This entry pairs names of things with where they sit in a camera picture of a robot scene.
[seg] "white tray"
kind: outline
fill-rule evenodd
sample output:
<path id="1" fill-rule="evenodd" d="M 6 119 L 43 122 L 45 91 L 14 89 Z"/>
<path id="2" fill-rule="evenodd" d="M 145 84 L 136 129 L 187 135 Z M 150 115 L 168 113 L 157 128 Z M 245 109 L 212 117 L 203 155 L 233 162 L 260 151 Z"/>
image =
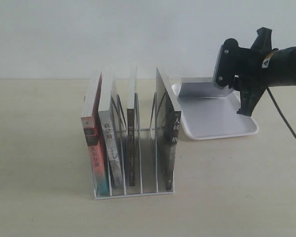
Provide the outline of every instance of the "white tray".
<path id="1" fill-rule="evenodd" d="M 240 108 L 238 92 L 226 97 L 184 97 L 178 94 L 181 84 L 172 85 L 182 108 L 182 127 L 193 140 L 207 140 L 254 135 L 259 126 L 252 117 L 237 114 Z"/>

